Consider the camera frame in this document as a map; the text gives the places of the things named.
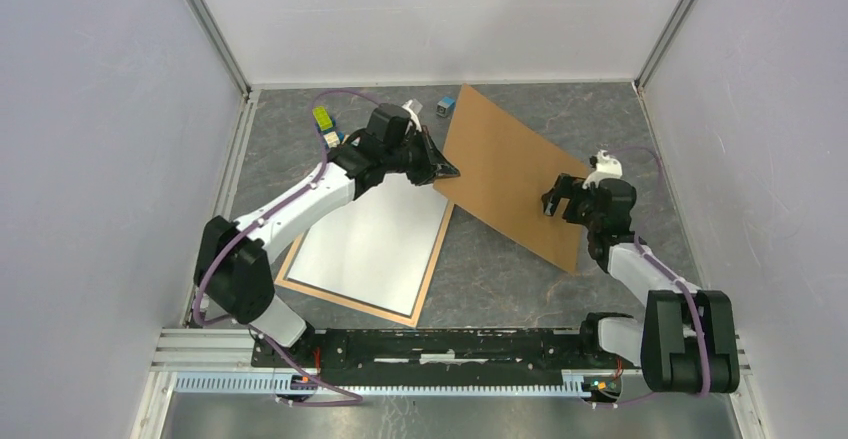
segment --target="brown border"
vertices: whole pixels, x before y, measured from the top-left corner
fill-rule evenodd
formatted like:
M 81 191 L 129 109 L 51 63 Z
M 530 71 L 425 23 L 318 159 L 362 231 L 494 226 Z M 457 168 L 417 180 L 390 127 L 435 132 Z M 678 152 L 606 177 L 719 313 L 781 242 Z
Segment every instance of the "brown border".
M 297 236 L 297 239 L 292 242 L 291 248 L 289 248 L 289 253 L 286 255 L 286 259 L 283 261 L 283 266 L 280 268 L 280 272 L 277 274 L 277 279 L 274 283 L 293 291 L 302 292 L 319 299 L 324 299 L 325 301 L 333 302 L 341 306 L 397 322 L 405 326 L 415 327 L 418 324 L 418 318 L 421 316 L 421 309 L 424 307 L 424 300 L 427 298 L 427 291 L 430 289 L 430 281 L 433 279 L 433 272 L 436 270 L 439 253 L 442 251 L 442 244 L 444 244 L 445 241 L 445 233 L 447 233 L 448 230 L 448 223 L 450 222 L 451 215 L 453 214 L 453 208 L 453 202 L 448 202 L 447 206 L 445 206 L 445 214 L 442 216 L 439 233 L 436 235 L 436 242 L 433 243 L 433 251 L 430 253 L 430 260 L 427 262 L 427 269 L 424 271 L 424 279 L 421 281 L 421 287 L 418 289 L 418 297 L 415 299 L 415 306 L 412 308 L 411 316 L 389 312 L 383 308 L 360 302 L 341 294 L 335 294 L 308 284 L 289 280 L 289 269 L 291 269 L 291 265 L 294 263 L 294 258 L 297 256 L 300 246 L 303 244 L 303 239 L 306 237 L 306 233 Z

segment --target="yellow block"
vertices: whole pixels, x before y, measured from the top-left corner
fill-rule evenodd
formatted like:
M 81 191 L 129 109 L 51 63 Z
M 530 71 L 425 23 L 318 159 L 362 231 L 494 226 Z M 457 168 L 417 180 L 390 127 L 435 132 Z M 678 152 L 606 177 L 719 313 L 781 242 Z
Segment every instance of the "yellow block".
M 315 117 L 315 122 L 318 123 L 318 128 L 321 131 L 328 131 L 333 127 L 333 121 L 324 106 L 318 106 L 312 109 L 312 115 Z

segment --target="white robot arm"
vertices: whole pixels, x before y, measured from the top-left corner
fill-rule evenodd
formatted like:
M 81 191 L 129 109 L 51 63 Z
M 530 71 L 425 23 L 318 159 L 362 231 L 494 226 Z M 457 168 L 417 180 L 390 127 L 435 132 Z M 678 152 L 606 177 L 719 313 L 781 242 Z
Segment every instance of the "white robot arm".
M 589 255 L 645 306 L 645 322 L 624 314 L 589 314 L 581 325 L 581 334 L 591 338 L 587 348 L 617 354 L 641 367 L 654 391 L 696 392 L 706 382 L 701 374 L 706 356 L 713 371 L 708 390 L 735 390 L 739 362 L 730 300 L 671 272 L 631 231 L 636 189 L 621 179 L 618 160 L 601 150 L 590 164 L 594 171 L 586 179 L 560 174 L 542 196 L 542 211 L 553 216 L 560 201 L 568 199 L 563 219 L 586 227 Z M 696 337 L 693 325 L 703 331 L 703 338 Z
M 210 220 L 195 284 L 211 275 L 205 293 L 237 322 L 264 331 L 283 347 L 292 346 L 310 326 L 274 290 L 270 264 L 286 247 L 322 217 L 382 183 L 388 173 L 404 173 L 417 186 L 459 175 L 420 126 L 415 104 L 381 104 L 365 129 L 331 149 L 327 164 L 318 165 L 299 184 L 232 222 L 220 216 Z M 299 197 L 288 202 L 295 194 Z M 220 265 L 212 270 L 216 261 Z

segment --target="cable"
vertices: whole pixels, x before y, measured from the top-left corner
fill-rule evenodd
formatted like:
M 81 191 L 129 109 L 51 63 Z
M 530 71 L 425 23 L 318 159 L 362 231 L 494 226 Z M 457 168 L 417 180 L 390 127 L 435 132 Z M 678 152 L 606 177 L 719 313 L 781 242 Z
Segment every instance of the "cable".
M 380 104 L 377 99 L 371 97 L 370 95 L 353 89 L 327 89 L 326 91 L 321 92 L 312 99 L 312 103 L 309 106 L 310 112 L 312 111 L 312 109 L 315 109 L 315 104 L 318 103 L 319 99 L 330 94 L 351 94 L 357 97 L 361 97 L 367 101 L 373 102 L 374 104 Z M 292 194 L 291 196 L 280 201 L 280 203 L 276 206 L 268 209 L 268 211 L 266 211 L 256 220 L 254 220 L 243 231 L 239 232 L 230 242 L 227 243 L 227 245 L 225 245 L 221 249 L 218 255 L 215 256 L 215 259 L 212 261 L 212 264 L 209 265 L 209 268 L 206 270 L 206 273 L 203 274 L 203 278 L 201 279 L 200 284 L 197 286 L 197 292 L 195 292 L 194 301 L 192 302 L 192 318 L 197 324 L 201 326 L 210 326 L 212 324 L 227 320 L 231 317 L 229 314 L 224 314 L 214 319 L 207 320 L 200 312 L 200 303 L 203 300 L 203 294 L 206 292 L 206 287 L 208 287 L 209 281 L 212 280 L 212 276 L 215 274 L 215 271 L 218 270 L 218 267 L 220 267 L 221 262 L 223 262 L 224 258 L 227 257 L 227 255 L 232 252 L 232 250 L 236 247 L 236 244 L 238 244 L 242 239 L 247 237 L 251 232 L 253 232 L 257 227 L 259 227 L 260 222 L 268 220 L 269 217 L 280 212 L 280 210 L 282 210 L 287 205 L 291 204 L 295 199 L 306 194 L 307 191 L 311 190 L 312 187 L 314 187 L 314 185 L 317 184 L 322 177 L 324 177 L 324 173 L 327 170 L 327 150 L 323 147 L 324 138 L 321 136 L 321 133 L 318 131 L 317 128 L 312 128 L 312 130 L 315 132 L 315 135 L 319 140 L 319 144 L 321 144 L 321 167 L 320 169 L 318 169 L 318 173 L 315 175 L 315 179 L 313 179 L 310 183 L 304 184 L 303 187 L 295 191 L 294 194 Z
M 371 96 L 369 96 L 365 93 L 361 93 L 359 91 L 355 91 L 353 89 L 327 89 L 326 91 L 321 92 L 320 94 L 315 96 L 314 99 L 312 99 L 312 104 L 310 105 L 309 110 L 312 111 L 312 109 L 315 108 L 315 104 L 318 102 L 318 99 L 320 99 L 320 98 L 322 98 L 326 95 L 329 95 L 329 94 L 351 94 L 351 95 L 354 95 L 354 96 L 361 97 L 361 98 L 363 98 L 367 101 L 370 101 L 370 102 L 372 102 L 376 105 L 380 104 L 379 101 L 372 98 Z M 253 232 L 256 228 L 258 228 L 260 222 L 264 223 L 265 221 L 268 220 L 268 218 L 270 218 L 274 214 L 278 213 L 280 210 L 282 210 L 287 205 L 291 204 L 295 199 L 299 198 L 300 196 L 304 195 L 307 191 L 311 190 L 312 186 L 314 184 L 317 184 L 317 182 L 319 180 L 321 180 L 321 178 L 324 176 L 324 173 L 327 170 L 327 150 L 324 149 L 324 147 L 323 147 L 323 140 L 324 139 L 321 136 L 321 133 L 318 131 L 317 128 L 312 128 L 312 130 L 315 132 L 315 135 L 318 138 L 318 141 L 322 146 L 322 147 L 320 147 L 320 150 L 321 150 L 321 167 L 318 169 L 318 173 L 315 175 L 315 178 L 312 180 L 312 182 L 304 184 L 303 187 L 301 187 L 300 189 L 295 191 L 291 196 L 280 201 L 279 204 L 270 208 L 267 212 L 262 214 L 259 218 L 254 220 L 247 227 L 245 227 L 243 231 L 236 234 L 236 236 L 232 240 L 230 240 L 230 242 L 228 242 L 221 249 L 221 251 L 218 253 L 218 255 L 215 256 L 215 259 L 212 260 L 212 263 L 209 265 L 209 268 L 203 274 L 203 278 L 200 280 L 200 284 L 197 286 L 197 291 L 194 294 L 194 301 L 192 301 L 192 306 L 191 306 L 192 307 L 192 318 L 194 319 L 194 322 L 196 322 L 197 324 L 199 324 L 201 326 L 209 326 L 209 325 L 215 324 L 217 322 L 221 322 L 223 320 L 229 319 L 231 317 L 229 314 L 224 314 L 224 315 L 216 317 L 214 319 L 206 320 L 206 318 L 204 318 L 203 314 L 200 312 L 200 303 L 203 300 L 203 295 L 206 292 L 206 288 L 209 286 L 209 281 L 212 280 L 212 276 L 215 274 L 215 271 L 218 270 L 218 267 L 220 267 L 221 262 L 223 262 L 224 258 L 226 258 L 227 255 L 229 255 L 230 252 L 232 252 L 232 250 L 236 247 L 236 245 L 242 239 L 247 237 L 251 232 Z M 259 331 L 256 328 L 252 328 L 252 329 L 256 330 L 258 333 L 263 334 L 265 336 L 265 340 L 268 342 L 268 344 L 271 346 L 271 348 L 274 349 L 274 351 L 277 354 L 279 354 L 280 357 L 282 357 L 283 360 L 286 361 L 286 363 L 289 366 L 291 366 L 292 369 L 296 370 L 299 374 L 309 378 L 310 380 L 314 381 L 315 384 L 318 384 L 319 386 L 321 386 L 321 387 L 323 387 L 327 390 L 334 391 L 334 392 L 337 392 L 339 394 L 342 394 L 344 396 L 351 398 L 349 400 L 331 401 L 331 402 L 303 402 L 303 403 L 289 402 L 290 405 L 303 406 L 303 407 L 338 407 L 338 406 L 352 406 L 352 405 L 359 404 L 359 403 L 362 402 L 362 396 L 355 394 L 353 392 L 350 392 L 350 391 L 345 391 L 344 389 L 333 386 L 332 384 L 328 384 L 328 383 L 322 381 L 321 379 L 307 373 L 305 370 L 303 370 L 303 368 L 298 366 L 296 362 L 294 362 L 294 359 L 292 359 L 292 357 L 289 356 L 289 354 L 283 349 L 283 347 L 280 346 L 279 344 L 277 344 L 277 341 L 275 341 L 271 336 L 263 333 L 262 331 Z
M 611 154 L 615 154 L 617 152 L 627 152 L 633 150 L 643 150 L 647 151 L 654 158 L 654 163 L 657 166 L 657 185 L 656 185 L 656 196 L 659 196 L 660 191 L 662 190 L 662 185 L 665 180 L 665 167 L 663 167 L 662 159 L 660 159 L 659 155 L 654 152 L 653 149 L 644 146 L 629 146 L 618 149 Z M 680 292 L 683 293 L 683 297 L 686 300 L 686 305 L 689 308 L 689 314 L 692 316 L 692 324 L 695 328 L 695 336 L 698 341 L 698 353 L 701 359 L 701 391 L 698 393 L 698 396 L 703 397 L 710 393 L 710 382 L 712 380 L 710 374 L 710 363 L 709 356 L 707 354 L 707 342 L 704 338 L 704 328 L 701 326 L 700 314 L 698 314 L 698 308 L 695 306 L 695 299 L 692 297 L 692 293 L 689 292 L 689 288 L 686 287 L 683 279 L 678 276 L 674 271 L 669 269 L 665 264 L 663 264 L 656 256 L 649 253 L 645 250 L 645 247 L 639 242 L 639 231 L 634 230 L 633 232 L 633 244 L 636 247 L 636 250 L 639 251 L 639 254 L 645 258 L 656 270 L 658 270 L 661 274 L 663 274 L 669 281 L 671 281 Z
M 271 338 L 271 336 L 269 336 L 268 334 L 265 334 L 264 332 L 260 331 L 259 329 L 256 329 L 253 326 L 248 326 L 248 327 L 250 329 L 256 331 L 257 333 L 262 334 L 265 337 L 265 342 L 267 342 L 268 345 L 271 346 L 271 349 L 274 349 L 274 352 L 276 352 L 280 357 L 282 357 L 283 360 L 286 361 L 286 364 L 288 364 L 289 367 L 291 367 L 292 369 L 297 371 L 298 374 L 300 374 L 303 377 L 306 377 L 307 379 L 314 382 L 315 384 L 318 384 L 320 387 L 323 387 L 324 389 L 327 389 L 327 390 L 330 390 L 330 391 L 333 391 L 333 392 L 337 392 L 337 393 L 339 393 L 343 396 L 350 398 L 350 399 L 345 399 L 343 401 L 324 401 L 324 402 L 294 402 L 294 401 L 289 401 L 288 402 L 289 406 L 292 406 L 292 407 L 340 407 L 340 406 L 355 406 L 357 404 L 362 403 L 362 400 L 363 400 L 362 396 L 360 396 L 359 394 L 357 394 L 355 392 L 346 391 L 346 390 L 344 390 L 344 389 L 342 389 L 338 386 L 334 386 L 332 384 L 324 382 L 322 379 L 306 372 L 302 367 L 300 367 L 297 364 L 297 362 L 294 361 L 294 358 L 291 357 L 291 355 L 285 350 L 285 348 L 283 348 L 283 346 L 279 345 L 277 343 L 277 341 L 275 341 L 273 338 Z

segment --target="small cube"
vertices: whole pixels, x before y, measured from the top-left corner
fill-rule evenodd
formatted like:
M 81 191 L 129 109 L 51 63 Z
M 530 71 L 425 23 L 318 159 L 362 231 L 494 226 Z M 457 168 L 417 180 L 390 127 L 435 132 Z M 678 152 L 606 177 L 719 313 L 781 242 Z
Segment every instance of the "small cube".
M 454 106 L 456 106 L 456 100 L 452 97 L 445 96 L 436 104 L 436 115 L 439 117 L 448 117 L 453 114 Z

